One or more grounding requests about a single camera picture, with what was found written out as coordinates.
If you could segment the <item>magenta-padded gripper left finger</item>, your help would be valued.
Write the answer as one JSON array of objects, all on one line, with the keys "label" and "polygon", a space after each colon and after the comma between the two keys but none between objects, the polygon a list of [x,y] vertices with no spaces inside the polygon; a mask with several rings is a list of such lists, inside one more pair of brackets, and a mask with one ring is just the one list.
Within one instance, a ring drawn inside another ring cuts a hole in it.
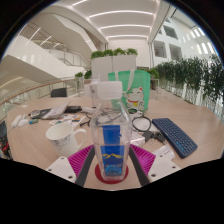
[{"label": "magenta-padded gripper left finger", "polygon": [[74,153],[69,157],[56,159],[47,171],[80,187],[87,187],[89,181],[96,179],[93,145]]}]

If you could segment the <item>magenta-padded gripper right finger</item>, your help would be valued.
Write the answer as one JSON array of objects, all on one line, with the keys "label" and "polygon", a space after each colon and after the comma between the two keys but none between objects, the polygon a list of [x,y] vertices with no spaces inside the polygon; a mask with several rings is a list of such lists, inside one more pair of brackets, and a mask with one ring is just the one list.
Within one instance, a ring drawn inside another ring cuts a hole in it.
[{"label": "magenta-padded gripper right finger", "polygon": [[153,152],[131,145],[129,156],[141,186],[180,170],[180,167],[173,162],[175,155],[168,144]]}]

